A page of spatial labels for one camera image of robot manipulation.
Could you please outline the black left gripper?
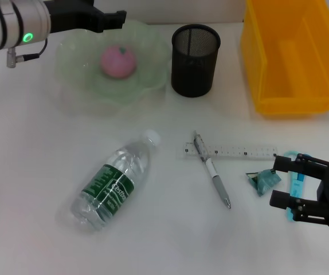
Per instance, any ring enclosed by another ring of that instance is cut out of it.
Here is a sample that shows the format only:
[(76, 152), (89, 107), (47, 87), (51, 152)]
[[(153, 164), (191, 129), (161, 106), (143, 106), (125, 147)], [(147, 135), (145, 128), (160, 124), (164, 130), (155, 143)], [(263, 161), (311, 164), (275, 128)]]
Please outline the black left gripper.
[(94, 7), (94, 1), (44, 1), (50, 15), (50, 33), (84, 29), (95, 33), (121, 29), (127, 12), (101, 13)]

